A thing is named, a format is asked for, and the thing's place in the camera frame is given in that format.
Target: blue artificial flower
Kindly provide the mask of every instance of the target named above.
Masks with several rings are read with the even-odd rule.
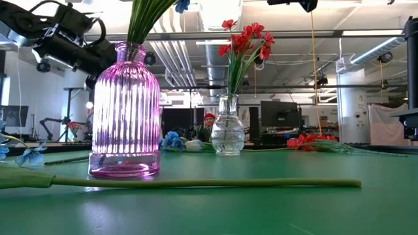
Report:
[[[0,146],[0,160],[6,158],[6,153],[8,153],[8,147]]]
[[[29,163],[31,165],[36,165],[44,161],[44,155],[41,154],[41,151],[45,151],[47,148],[44,147],[45,142],[41,144],[39,147],[36,147],[34,149],[28,148],[24,151],[24,154],[22,156],[19,156],[14,161],[18,166],[22,166],[27,160],[29,160]]]
[[[184,150],[184,148],[183,148],[183,142],[179,138],[175,138],[172,141],[171,147],[172,148],[176,148],[176,149],[178,149],[180,151],[183,151]]]
[[[158,140],[158,151],[163,150],[164,139]]]
[[[176,12],[183,13],[185,10],[189,10],[190,0],[178,0],[176,3]]]
[[[2,131],[5,128],[5,126],[6,126],[6,122],[3,120],[0,120],[0,131]],[[3,143],[5,140],[6,140],[5,137],[3,137],[3,135],[0,134],[0,144]]]
[[[172,141],[174,139],[178,138],[178,134],[175,131],[169,131],[166,135],[165,135],[165,139],[164,139],[164,148],[169,148],[172,144]]]

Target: vase base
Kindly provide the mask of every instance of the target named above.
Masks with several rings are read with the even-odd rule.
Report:
[[[240,151],[237,151],[237,152],[225,152],[225,151],[220,152],[220,151],[217,151],[216,152],[216,155],[218,155],[218,156],[226,156],[226,157],[239,156],[240,154],[241,154]]]
[[[159,172],[157,153],[91,153],[89,175],[95,178],[141,178]]]

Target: ribbed glass vase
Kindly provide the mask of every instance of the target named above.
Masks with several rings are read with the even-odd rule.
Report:
[[[89,174],[127,178],[159,171],[159,84],[143,64],[145,48],[116,45],[118,60],[95,86]]]

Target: vase neck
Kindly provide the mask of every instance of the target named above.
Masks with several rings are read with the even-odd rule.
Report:
[[[133,62],[144,64],[145,47],[134,42],[119,42],[116,45],[118,62]]]
[[[236,115],[236,105],[238,104],[238,95],[224,94],[219,96],[219,114]]]

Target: table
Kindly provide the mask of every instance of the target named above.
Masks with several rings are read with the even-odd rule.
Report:
[[[48,161],[86,151],[50,154]],[[148,180],[356,178],[363,188],[100,189],[55,185],[0,191],[9,234],[416,234],[418,157],[299,151],[164,153]],[[87,178],[86,162],[34,168]]]

